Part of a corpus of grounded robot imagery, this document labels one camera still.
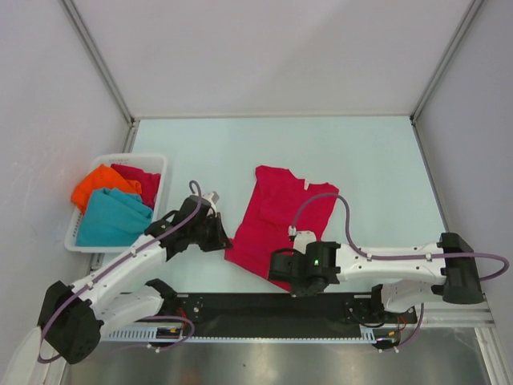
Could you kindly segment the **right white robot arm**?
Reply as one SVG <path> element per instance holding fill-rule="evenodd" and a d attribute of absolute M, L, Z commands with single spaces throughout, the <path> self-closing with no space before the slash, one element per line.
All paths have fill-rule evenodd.
<path fill-rule="evenodd" d="M 472 248 L 456 233 L 410 248 L 354 249 L 302 231 L 293 246 L 272 252 L 268 277 L 289 284 L 291 295 L 314 296 L 330 285 L 371 280 L 370 313 L 388 322 L 425 302 L 476 305 L 484 300 Z"/>

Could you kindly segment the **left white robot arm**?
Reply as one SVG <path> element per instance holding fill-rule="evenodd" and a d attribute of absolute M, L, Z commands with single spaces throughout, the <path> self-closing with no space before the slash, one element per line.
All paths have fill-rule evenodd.
<path fill-rule="evenodd" d="M 192 194 L 180 209 L 151 223 L 110 264 L 70 285 L 51 285 L 38 318 L 42 340 L 67 363 L 76 364 L 115 330 L 140 319 L 172 318 L 177 301 L 168 284 L 153 279 L 135 293 L 126 294 L 124 289 L 190 245 L 203 252 L 230 248 L 216 209 L 218 199 L 216 192 Z"/>

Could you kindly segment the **magenta t shirt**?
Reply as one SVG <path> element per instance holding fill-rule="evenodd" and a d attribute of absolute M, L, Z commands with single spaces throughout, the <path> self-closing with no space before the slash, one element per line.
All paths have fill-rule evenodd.
<path fill-rule="evenodd" d="M 339 189 L 298 179 L 287 168 L 260 165 L 255 177 L 248 207 L 224 259 L 266 280 L 272 252 L 293 245 L 289 226 L 301 205 L 318 194 L 338 194 Z"/>

